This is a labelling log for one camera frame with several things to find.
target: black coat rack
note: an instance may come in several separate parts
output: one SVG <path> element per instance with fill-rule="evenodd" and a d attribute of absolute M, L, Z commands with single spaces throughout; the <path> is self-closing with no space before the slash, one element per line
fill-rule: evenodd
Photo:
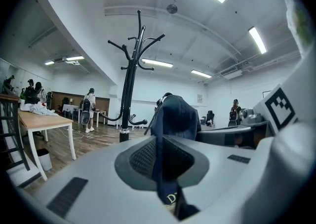
<path fill-rule="evenodd" d="M 109 118 L 103 114 L 100 114 L 102 117 L 110 120 L 110 121 L 117 121 L 122 117 L 122 125 L 121 125 L 121 130 L 119 133 L 119 142 L 125 142 L 129 140 L 129 129 L 128 129 L 128 122 L 134 126 L 138 126 L 141 124 L 147 124 L 147 121 L 144 119 L 142 121 L 138 122 L 133 122 L 131 121 L 130 118 L 130 107 L 131 107 L 131 102 L 132 102 L 132 95 L 133 95 L 133 88 L 134 88 L 134 81 L 135 81 L 135 74 L 137 70 L 137 66 L 143 70 L 149 70 L 153 71 L 154 68 L 145 68 L 141 66 L 139 63 L 139 60 L 141 59 L 142 55 L 144 52 L 151 47 L 154 43 L 157 41 L 160 41 L 165 35 L 161 35 L 158 38 L 146 38 L 143 39 L 144 32 L 145 32 L 145 26 L 141 27 L 141 18 L 140 18 L 140 10 L 137 11 L 138 13 L 138 37 L 130 37 L 127 38 L 128 40 L 135 39 L 135 46 L 133 50 L 132 57 L 129 56 L 127 52 L 127 47 L 126 45 L 122 45 L 122 47 L 118 46 L 114 42 L 111 42 L 108 40 L 109 44 L 112 44 L 116 48 L 119 48 L 125 53 L 125 56 L 128 60 L 128 66 L 127 67 L 121 67 L 121 70 L 127 70 L 126 76 L 125 76 L 125 81 L 124 81 L 124 87 L 123 87 L 123 93 L 122 93 L 122 101 L 120 104 L 120 112 L 119 116 L 115 119 Z M 145 48 L 143 48 L 144 42 L 147 40 L 153 40 L 151 43 L 149 43 Z"/>

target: white clothing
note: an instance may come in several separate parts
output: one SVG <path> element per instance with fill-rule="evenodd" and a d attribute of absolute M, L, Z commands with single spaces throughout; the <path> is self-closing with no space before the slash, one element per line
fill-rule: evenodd
<path fill-rule="evenodd" d="M 39 98 L 39 101 L 41 103 L 46 103 L 46 101 L 47 101 L 46 100 L 46 93 L 45 93 L 43 87 L 40 88 L 40 91 L 38 93 L 38 98 Z"/>
<path fill-rule="evenodd" d="M 40 115 L 51 115 L 58 116 L 58 114 L 54 113 L 51 110 L 48 110 L 47 107 L 44 107 L 39 101 L 37 104 L 24 104 L 20 106 L 21 111 L 30 111 Z"/>
<path fill-rule="evenodd" d="M 85 99 L 90 101 L 90 118 L 93 118 L 92 108 L 95 106 L 95 95 L 93 93 L 86 94 L 83 100 Z"/>

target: wooden wall panel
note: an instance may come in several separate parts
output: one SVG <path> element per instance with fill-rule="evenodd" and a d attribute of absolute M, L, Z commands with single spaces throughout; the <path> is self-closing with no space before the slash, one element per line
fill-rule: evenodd
<path fill-rule="evenodd" d="M 70 94 L 70 93 L 63 93 L 63 92 L 53 92 L 53 99 L 51 108 L 54 110 L 58 110 L 58 105 L 62 104 L 63 99 L 67 97 L 70 99 L 73 99 L 73 105 L 79 106 L 80 102 L 83 100 L 83 95 L 77 95 L 77 94 Z M 99 98 L 95 97 L 95 103 L 96 103 L 96 109 L 105 110 L 106 115 L 109 114 L 109 105 L 110 105 L 110 99 L 107 98 Z"/>

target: wooden table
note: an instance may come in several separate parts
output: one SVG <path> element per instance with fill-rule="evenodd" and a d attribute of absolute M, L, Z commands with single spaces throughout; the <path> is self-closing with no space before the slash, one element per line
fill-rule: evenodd
<path fill-rule="evenodd" d="M 82 111 L 81 108 L 78 109 L 78 123 L 80 124 L 80 111 Z M 97 127 L 99 127 L 99 114 L 103 113 L 104 115 L 106 115 L 106 111 L 105 110 L 96 110 L 93 111 L 94 113 L 97 114 Z"/>
<path fill-rule="evenodd" d="M 58 128 L 58 127 L 68 127 L 70 151 L 71 151 L 73 160 L 76 159 L 74 140 L 73 140 L 73 125 L 72 125 L 73 121 L 72 120 L 66 119 L 61 116 L 40 115 L 40 114 L 35 114 L 32 112 L 23 112 L 20 109 L 18 111 L 18 114 L 19 114 L 20 121 L 26 127 L 28 131 L 30 146 L 31 146 L 31 150 L 34 156 L 36 166 L 38 167 L 45 181 L 47 180 L 47 176 L 40 164 L 40 160 L 36 152 L 33 132 L 44 130 L 45 141 L 48 142 L 47 129 L 53 129 L 53 128 Z"/>

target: white table leg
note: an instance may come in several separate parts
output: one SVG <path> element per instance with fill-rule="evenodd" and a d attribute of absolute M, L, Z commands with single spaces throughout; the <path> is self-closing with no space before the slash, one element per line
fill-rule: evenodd
<path fill-rule="evenodd" d="M 75 160 L 76 159 L 76 153 L 75 153 L 75 147 L 74 147 L 73 125 L 72 124 L 70 124 L 68 126 L 68 138 L 69 138 L 69 145 L 70 145 L 71 156 L 73 157 L 73 160 Z"/>
<path fill-rule="evenodd" d="M 23 141 L 22 141 L 22 136 L 21 136 L 20 121 L 18 121 L 18 125 L 19 125 L 20 140 L 21 140 L 22 148 L 24 149 L 24 145 L 23 145 Z"/>
<path fill-rule="evenodd" d="M 47 130 L 44 130 L 44 131 L 45 131 L 45 141 L 48 142 Z"/>
<path fill-rule="evenodd" d="M 97 127 L 99 127 L 99 112 L 97 112 Z"/>
<path fill-rule="evenodd" d="M 35 164 L 39 169 L 40 174 L 42 175 L 43 179 L 46 181 L 47 180 L 47 176 L 40 164 L 40 160 L 39 160 L 39 156 L 36 152 L 36 148 L 35 148 L 35 143 L 34 143 L 34 138 L 33 138 L 33 133 L 32 131 L 28 130 L 28 136 L 29 136 L 29 142 L 30 142 L 30 146 L 31 146 L 31 151 L 35 160 Z"/>

